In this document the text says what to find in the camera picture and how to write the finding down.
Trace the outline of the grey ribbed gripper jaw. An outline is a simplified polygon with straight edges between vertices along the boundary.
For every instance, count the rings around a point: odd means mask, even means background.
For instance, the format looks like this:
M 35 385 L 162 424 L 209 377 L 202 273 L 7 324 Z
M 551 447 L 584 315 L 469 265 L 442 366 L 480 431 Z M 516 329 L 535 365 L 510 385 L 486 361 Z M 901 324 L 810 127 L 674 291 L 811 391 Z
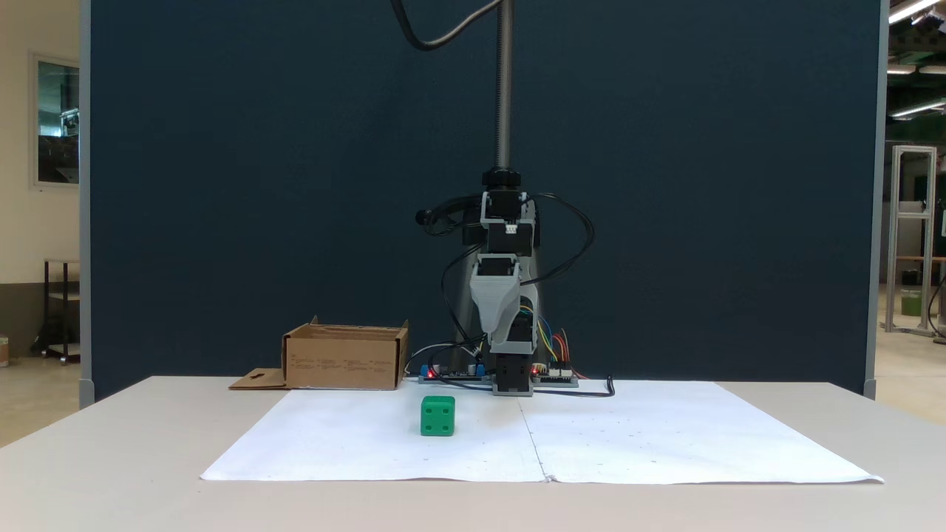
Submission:
M 473 301 L 479 311 L 480 326 L 490 335 L 507 335 L 520 303 L 518 285 L 474 285 Z

